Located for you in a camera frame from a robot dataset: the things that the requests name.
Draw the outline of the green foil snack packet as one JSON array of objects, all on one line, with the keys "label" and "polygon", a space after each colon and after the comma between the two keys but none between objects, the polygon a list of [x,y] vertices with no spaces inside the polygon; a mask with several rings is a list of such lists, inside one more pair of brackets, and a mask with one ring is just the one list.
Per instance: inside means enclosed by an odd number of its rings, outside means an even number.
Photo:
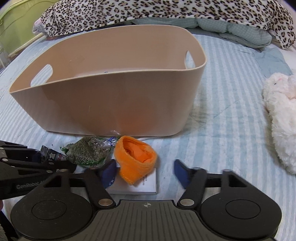
[{"label": "green foil snack packet", "polygon": [[117,137],[83,137],[75,143],[61,146],[61,151],[74,164],[86,168],[100,168],[112,159]]}]

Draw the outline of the white booklet blue emblem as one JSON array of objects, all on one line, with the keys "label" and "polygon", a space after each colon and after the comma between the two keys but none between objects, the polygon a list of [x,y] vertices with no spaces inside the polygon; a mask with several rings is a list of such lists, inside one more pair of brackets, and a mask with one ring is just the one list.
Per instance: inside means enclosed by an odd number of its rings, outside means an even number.
[{"label": "white booklet blue emblem", "polygon": [[109,194],[117,195],[156,195],[157,194],[157,170],[156,168],[151,173],[145,175],[135,184],[129,185],[119,175],[119,164],[116,164],[116,176],[111,182],[111,185],[106,188]]}]

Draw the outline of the white plush toy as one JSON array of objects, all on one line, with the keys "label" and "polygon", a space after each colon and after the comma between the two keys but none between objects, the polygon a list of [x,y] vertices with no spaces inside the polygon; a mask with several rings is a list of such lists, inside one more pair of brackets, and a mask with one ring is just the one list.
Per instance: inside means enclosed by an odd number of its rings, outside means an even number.
[{"label": "white plush toy", "polygon": [[263,100],[271,117],[271,135],[285,169],[295,174],[295,76],[274,73],[266,79]]}]

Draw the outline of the orange fabric pouch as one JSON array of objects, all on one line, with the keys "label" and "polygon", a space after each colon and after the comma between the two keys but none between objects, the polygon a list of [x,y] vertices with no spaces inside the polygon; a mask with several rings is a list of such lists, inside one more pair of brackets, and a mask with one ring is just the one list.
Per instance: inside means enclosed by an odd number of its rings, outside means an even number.
[{"label": "orange fabric pouch", "polygon": [[158,155],[145,142],[130,136],[122,136],[115,145],[114,157],[120,166],[121,178],[129,185],[133,185],[151,173]]}]

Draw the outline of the dark patterned small pouch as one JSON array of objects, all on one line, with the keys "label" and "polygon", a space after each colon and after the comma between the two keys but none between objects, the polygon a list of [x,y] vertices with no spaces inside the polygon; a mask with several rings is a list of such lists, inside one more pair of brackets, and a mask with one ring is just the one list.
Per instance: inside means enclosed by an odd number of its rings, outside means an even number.
[{"label": "dark patterned small pouch", "polygon": [[53,149],[42,146],[40,149],[42,162],[66,161],[67,157]]}]

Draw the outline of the striped blue bed sheet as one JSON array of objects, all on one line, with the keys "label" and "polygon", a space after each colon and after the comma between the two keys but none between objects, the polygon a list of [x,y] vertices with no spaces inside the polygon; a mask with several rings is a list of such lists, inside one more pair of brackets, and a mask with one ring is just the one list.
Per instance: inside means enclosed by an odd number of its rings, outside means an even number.
[{"label": "striped blue bed sheet", "polygon": [[282,210],[277,240],[295,240],[295,176],[278,160],[262,89],[270,75],[291,73],[275,45],[255,50],[193,29],[208,58],[194,106],[183,130],[145,138],[158,154],[157,193],[149,199],[178,200],[183,188],[173,162],[210,173],[230,169],[271,197]]}]

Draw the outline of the leopard print blanket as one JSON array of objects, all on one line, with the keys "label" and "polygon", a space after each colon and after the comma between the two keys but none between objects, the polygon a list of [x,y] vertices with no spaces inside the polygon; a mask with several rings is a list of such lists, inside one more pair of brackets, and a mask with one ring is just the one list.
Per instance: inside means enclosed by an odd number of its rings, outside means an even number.
[{"label": "leopard print blanket", "polygon": [[292,16],[278,1],[58,1],[32,32],[56,37],[144,18],[222,21],[269,31],[283,49],[295,43]]}]

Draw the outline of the light green quilt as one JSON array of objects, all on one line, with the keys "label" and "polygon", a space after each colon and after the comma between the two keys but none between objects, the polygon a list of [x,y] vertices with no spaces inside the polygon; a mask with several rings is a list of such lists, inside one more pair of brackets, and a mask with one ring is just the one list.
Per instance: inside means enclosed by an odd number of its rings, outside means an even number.
[{"label": "light green quilt", "polygon": [[167,19],[167,18],[142,18],[132,20],[136,25],[171,25],[181,28],[201,28],[208,32],[218,33],[220,37],[238,42],[253,49],[259,49],[271,44],[272,35],[262,29],[246,25],[227,23],[209,19]]}]

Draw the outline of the beige plastic storage basket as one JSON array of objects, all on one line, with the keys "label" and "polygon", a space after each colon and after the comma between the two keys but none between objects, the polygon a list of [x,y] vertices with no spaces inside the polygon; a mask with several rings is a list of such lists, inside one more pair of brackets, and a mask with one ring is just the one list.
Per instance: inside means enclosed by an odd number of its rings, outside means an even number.
[{"label": "beige plastic storage basket", "polygon": [[50,132],[171,136],[188,119],[206,63],[186,29],[107,28],[53,45],[20,74],[10,94]]}]

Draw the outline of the green plastic storage bin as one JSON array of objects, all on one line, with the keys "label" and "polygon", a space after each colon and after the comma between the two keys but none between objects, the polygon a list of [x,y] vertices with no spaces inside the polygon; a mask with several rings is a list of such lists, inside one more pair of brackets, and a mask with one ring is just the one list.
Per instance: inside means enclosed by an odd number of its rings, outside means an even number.
[{"label": "green plastic storage bin", "polygon": [[33,25],[55,2],[8,1],[1,8],[1,65],[7,65],[9,59],[43,36],[42,33],[32,32]]}]

